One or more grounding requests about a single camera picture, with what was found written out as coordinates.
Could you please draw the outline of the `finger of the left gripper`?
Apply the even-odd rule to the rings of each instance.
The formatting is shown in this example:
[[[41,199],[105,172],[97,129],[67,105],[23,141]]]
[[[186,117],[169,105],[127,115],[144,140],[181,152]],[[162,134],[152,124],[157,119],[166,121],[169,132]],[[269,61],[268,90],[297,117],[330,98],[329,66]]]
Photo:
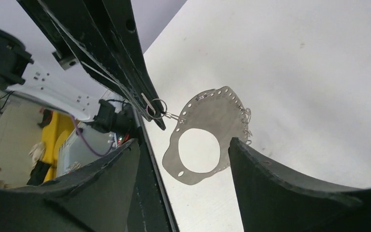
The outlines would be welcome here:
[[[162,130],[163,105],[147,72],[129,0],[21,0],[60,61],[77,61],[92,79],[124,97]]]

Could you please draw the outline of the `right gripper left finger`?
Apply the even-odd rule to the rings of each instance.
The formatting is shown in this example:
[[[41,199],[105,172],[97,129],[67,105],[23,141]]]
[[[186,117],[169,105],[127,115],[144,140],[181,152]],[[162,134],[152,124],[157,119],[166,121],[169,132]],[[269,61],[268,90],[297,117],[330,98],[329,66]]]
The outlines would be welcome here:
[[[138,141],[39,186],[0,189],[0,232],[123,232]]]

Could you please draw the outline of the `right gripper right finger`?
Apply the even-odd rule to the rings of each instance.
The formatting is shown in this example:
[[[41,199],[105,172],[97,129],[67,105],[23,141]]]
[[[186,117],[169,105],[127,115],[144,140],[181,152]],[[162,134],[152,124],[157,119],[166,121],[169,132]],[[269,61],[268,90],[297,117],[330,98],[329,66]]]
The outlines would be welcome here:
[[[302,174],[236,137],[228,154],[246,232],[371,232],[371,188]]]

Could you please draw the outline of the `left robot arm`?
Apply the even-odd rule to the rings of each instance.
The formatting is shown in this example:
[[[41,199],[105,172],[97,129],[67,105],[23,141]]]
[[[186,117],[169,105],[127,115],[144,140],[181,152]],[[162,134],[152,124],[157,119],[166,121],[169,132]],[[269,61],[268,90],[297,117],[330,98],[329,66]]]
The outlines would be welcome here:
[[[165,109],[147,72],[129,0],[13,0],[0,7],[21,9],[54,52],[56,68],[43,65],[26,47],[32,36],[15,15],[0,28],[0,91],[74,116],[94,129],[127,132],[133,120],[108,101],[85,93],[88,78],[123,97],[128,107],[162,130]]]

